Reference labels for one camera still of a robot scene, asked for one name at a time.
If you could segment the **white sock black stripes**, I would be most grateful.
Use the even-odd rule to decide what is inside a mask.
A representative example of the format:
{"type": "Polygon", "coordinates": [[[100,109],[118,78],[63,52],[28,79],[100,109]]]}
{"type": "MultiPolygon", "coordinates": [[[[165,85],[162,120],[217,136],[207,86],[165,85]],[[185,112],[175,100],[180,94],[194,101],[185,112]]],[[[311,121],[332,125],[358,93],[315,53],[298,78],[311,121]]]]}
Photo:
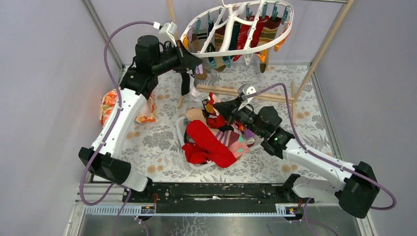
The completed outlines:
{"type": "Polygon", "coordinates": [[[195,80],[194,76],[189,74],[190,76],[190,85],[189,85],[189,97],[192,101],[195,102],[200,102],[202,101],[202,94],[201,92],[197,89],[197,81],[195,80]]]}

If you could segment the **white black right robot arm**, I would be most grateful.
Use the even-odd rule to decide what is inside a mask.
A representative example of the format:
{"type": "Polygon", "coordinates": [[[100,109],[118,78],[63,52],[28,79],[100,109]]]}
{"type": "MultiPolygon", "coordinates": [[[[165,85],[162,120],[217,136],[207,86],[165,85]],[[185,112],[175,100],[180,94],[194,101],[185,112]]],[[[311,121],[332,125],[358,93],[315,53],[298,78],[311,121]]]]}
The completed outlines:
{"type": "Polygon", "coordinates": [[[237,121],[262,138],[261,147],[272,156],[297,163],[322,177],[311,179],[292,174],[282,188],[284,200],[293,203],[297,199],[312,198],[317,201],[337,203],[351,216],[365,218],[380,188],[372,167],[360,162],[355,165],[300,144],[296,136],[281,128],[282,118],[273,106],[262,107],[258,113],[241,107],[234,99],[213,105],[226,121],[237,121]]]}

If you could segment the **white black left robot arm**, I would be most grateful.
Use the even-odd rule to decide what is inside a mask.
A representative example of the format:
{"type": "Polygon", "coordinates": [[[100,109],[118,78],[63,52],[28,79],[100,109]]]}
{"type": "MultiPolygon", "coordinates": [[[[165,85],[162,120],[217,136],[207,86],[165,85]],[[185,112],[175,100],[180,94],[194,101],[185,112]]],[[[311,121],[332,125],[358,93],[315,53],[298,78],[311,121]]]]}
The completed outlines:
{"type": "Polygon", "coordinates": [[[115,184],[134,190],[140,202],[152,197],[149,178],[120,160],[121,149],[134,118],[146,105],[158,85],[158,77],[166,72],[181,74],[185,89],[190,85],[188,72],[202,60],[187,51],[179,40],[161,43],[154,35],[141,36],[135,45],[133,65],[128,68],[119,86],[118,99],[97,139],[90,147],[82,147],[79,158],[88,171],[115,184]]]}

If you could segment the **red white sock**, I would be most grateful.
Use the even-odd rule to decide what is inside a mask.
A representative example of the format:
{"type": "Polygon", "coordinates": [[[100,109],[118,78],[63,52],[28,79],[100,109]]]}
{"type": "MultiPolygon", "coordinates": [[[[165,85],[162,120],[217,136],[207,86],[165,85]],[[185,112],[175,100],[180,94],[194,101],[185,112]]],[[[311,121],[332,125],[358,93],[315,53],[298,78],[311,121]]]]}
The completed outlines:
{"type": "Polygon", "coordinates": [[[209,113],[207,124],[210,128],[220,128],[226,124],[225,119],[214,108],[214,104],[219,103],[219,98],[212,92],[208,94],[208,102],[205,105],[205,110],[209,113]]]}

